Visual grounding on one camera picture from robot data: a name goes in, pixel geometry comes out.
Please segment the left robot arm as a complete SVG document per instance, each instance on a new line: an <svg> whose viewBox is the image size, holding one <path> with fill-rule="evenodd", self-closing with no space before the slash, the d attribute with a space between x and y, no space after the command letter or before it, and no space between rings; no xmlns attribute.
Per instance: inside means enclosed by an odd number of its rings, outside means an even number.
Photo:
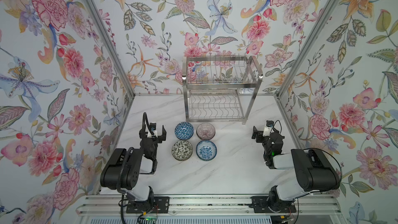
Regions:
<svg viewBox="0 0 398 224"><path fill-rule="evenodd" d="M116 148L101 172L103 188L115 190L130 201L146 202L153 196L150 186L140 183L139 176L152 175L157 169L158 146L166 140L167 131L162 127L158 135L156 124L140 130L140 148Z"/></svg>

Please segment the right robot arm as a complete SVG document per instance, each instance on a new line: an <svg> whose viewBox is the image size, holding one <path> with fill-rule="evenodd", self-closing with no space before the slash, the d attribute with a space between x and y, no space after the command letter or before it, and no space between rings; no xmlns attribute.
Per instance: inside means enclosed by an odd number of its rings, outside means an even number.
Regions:
<svg viewBox="0 0 398 224"><path fill-rule="evenodd" d="M274 127L265 126L262 131L253 127L251 138L262 144L263 158L269 169L294 170L294 178L273 186L266 200L261 200L258 206L274 213L292 210L295 200L300 197L340 187L341 178L327 159L326 151L310 148L282 153L285 137Z"/></svg>

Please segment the blue triangle pattern bowl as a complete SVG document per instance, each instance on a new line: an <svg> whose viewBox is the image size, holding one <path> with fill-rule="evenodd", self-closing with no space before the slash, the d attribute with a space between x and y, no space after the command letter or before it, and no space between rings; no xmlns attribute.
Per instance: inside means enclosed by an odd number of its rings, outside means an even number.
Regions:
<svg viewBox="0 0 398 224"><path fill-rule="evenodd" d="M194 134L194 127L189 122L181 122L175 127L175 135L179 140L188 140Z"/></svg>

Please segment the purple striped bowl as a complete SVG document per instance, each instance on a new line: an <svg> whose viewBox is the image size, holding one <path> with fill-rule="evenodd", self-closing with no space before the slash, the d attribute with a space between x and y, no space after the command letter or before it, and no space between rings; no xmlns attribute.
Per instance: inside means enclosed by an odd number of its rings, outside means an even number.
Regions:
<svg viewBox="0 0 398 224"><path fill-rule="evenodd" d="M215 135L216 129L210 123L201 123L197 128L197 136L201 140L211 140Z"/></svg>

